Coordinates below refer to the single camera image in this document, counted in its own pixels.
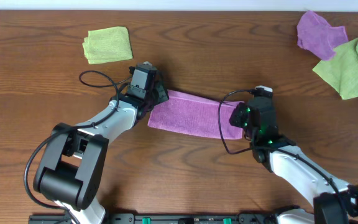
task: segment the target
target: brown tabletop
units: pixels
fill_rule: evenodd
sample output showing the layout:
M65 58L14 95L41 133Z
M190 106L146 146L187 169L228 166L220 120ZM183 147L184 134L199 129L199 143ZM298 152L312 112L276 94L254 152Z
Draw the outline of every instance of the brown tabletop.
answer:
M115 80L152 62L169 89L220 100L256 85L274 89L280 130L327 171L358 184L358 98L341 100L312 68L319 59L296 44L302 12L0 11L0 223L53 213L26 195L32 151L59 122L76 124L104 109L113 88L82 85L100 70ZM358 37L358 13L321 13ZM126 26L134 59L88 65L88 30ZM106 83L99 77L89 82ZM232 100L247 100L238 94ZM112 211L237 213L308 202L252 153L225 153L219 139L147 126L148 117L109 147L97 197ZM230 141L232 149L248 146ZM39 163L31 167L30 183Z

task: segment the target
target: folded cloth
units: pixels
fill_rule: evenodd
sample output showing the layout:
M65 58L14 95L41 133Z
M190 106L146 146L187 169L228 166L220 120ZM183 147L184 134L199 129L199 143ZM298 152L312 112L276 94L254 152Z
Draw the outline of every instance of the folded cloth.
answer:
M126 27L89 31L82 46L89 64L117 62L133 58Z
M218 128L219 102L168 90L169 100L151 112L149 127L206 138L221 138ZM221 127L225 139L241 139L242 129L231 126L229 118L237 102L221 107Z
M310 50L322 60L335 56L335 47L348 42L345 27L331 27L326 19L307 11L298 25L298 46Z
M358 97L358 38L335 49L330 61L320 61L313 69L343 100Z

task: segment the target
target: green cloth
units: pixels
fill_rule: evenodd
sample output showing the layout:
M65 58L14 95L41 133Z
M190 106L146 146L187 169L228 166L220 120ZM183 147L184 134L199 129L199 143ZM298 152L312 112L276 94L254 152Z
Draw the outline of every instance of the green cloth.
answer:
M313 69L343 100L358 97L358 38L334 49L336 55Z
M133 58L126 27L89 31L82 46L89 64L117 62Z

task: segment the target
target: purple towel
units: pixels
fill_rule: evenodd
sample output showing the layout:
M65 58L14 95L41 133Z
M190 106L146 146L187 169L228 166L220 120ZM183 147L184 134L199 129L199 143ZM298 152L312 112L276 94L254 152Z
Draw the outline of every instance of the purple towel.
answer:
M298 46L310 50L322 60L335 56L334 48L347 43L345 27L331 27L326 19L313 11L303 14L297 27Z
M169 100L151 112L149 127L207 138L221 138L218 128L219 102L168 90ZM231 126L229 118L237 102L221 107L221 126L225 139L241 139L242 129Z

